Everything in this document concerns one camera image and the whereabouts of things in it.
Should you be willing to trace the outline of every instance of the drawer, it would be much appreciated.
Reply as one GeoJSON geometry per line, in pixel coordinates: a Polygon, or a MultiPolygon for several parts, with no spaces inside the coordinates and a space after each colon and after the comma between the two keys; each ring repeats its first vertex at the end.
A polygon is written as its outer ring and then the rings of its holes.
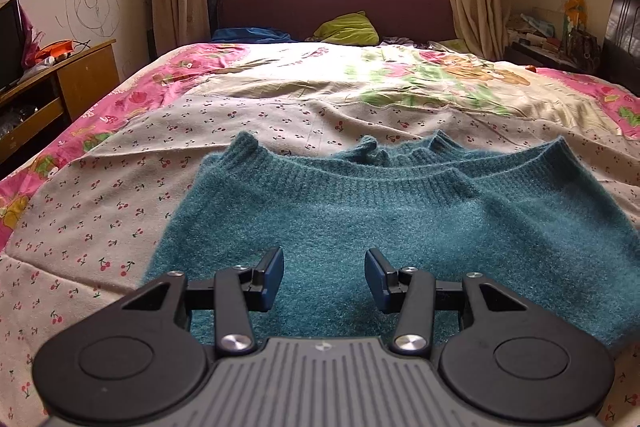
{"type": "Polygon", "coordinates": [[[63,114],[62,100],[56,98],[32,114],[10,133],[0,138],[0,163],[63,114]]]}

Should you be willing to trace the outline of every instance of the cabinet door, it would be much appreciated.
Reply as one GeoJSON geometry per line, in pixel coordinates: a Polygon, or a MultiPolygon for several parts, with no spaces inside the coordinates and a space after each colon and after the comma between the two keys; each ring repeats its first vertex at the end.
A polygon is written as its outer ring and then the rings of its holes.
{"type": "Polygon", "coordinates": [[[120,83],[111,46],[79,58],[58,70],[62,98],[71,121],[120,83]]]}

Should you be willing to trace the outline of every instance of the cherry print blanket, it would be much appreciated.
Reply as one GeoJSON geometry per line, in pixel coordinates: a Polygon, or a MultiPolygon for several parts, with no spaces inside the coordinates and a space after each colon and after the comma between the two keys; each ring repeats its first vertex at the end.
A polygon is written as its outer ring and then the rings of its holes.
{"type": "MultiPolygon", "coordinates": [[[[44,176],[32,165],[14,175],[19,184],[0,183],[3,196],[27,198],[5,211],[15,215],[4,220],[13,233],[0,253],[0,421],[31,427],[45,418],[30,375],[37,349],[139,284],[201,159],[240,130],[286,155],[328,155],[363,134],[393,143],[438,128],[465,146],[502,152],[561,134],[629,218],[640,219],[640,142],[602,101],[558,80],[468,55],[425,61],[401,46],[385,47],[384,57],[378,48],[269,47],[196,44],[172,52],[50,145],[46,154],[58,163],[44,176]],[[323,62],[301,68],[316,59],[323,62]],[[492,96],[469,97],[479,86],[492,96]],[[82,141],[102,131],[107,136],[82,141]]],[[[620,350],[605,423],[638,424],[627,413],[639,392],[638,355],[640,346],[620,350]]]]}

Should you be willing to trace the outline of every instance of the triangular cutout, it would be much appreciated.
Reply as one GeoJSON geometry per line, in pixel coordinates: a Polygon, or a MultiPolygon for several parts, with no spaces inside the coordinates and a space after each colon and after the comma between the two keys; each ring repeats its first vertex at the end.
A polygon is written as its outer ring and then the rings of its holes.
{"type": "Polygon", "coordinates": [[[140,297],[124,306],[123,310],[140,310],[143,312],[155,312],[162,307],[164,298],[169,291],[169,283],[164,283],[151,288],[140,297]]]}
{"type": "Polygon", "coordinates": [[[486,302],[486,307],[492,312],[523,312],[527,310],[522,304],[514,301],[493,286],[481,284],[480,291],[484,302],[486,302]]]}

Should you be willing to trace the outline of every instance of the maroon headboard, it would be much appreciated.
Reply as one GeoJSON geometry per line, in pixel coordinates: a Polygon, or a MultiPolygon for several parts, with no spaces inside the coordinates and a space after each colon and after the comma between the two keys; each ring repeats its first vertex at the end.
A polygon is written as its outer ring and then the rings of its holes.
{"type": "Polygon", "coordinates": [[[302,41],[323,22],[360,10],[380,37],[456,38],[449,0],[219,0],[218,27],[270,26],[302,41]]]}

